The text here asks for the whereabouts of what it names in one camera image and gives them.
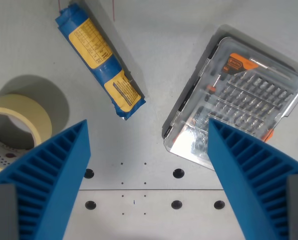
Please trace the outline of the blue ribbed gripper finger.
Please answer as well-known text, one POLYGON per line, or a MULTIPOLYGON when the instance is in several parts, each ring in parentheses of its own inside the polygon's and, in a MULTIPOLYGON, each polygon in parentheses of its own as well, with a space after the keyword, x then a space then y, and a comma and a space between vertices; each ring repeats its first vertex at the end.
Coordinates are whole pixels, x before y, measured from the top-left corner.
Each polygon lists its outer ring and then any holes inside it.
POLYGON ((247 240, 288 240, 287 178, 298 161, 217 119, 207 154, 247 240))
POLYGON ((91 157, 83 120, 55 135, 0 172, 16 190, 21 240, 63 238, 91 157))

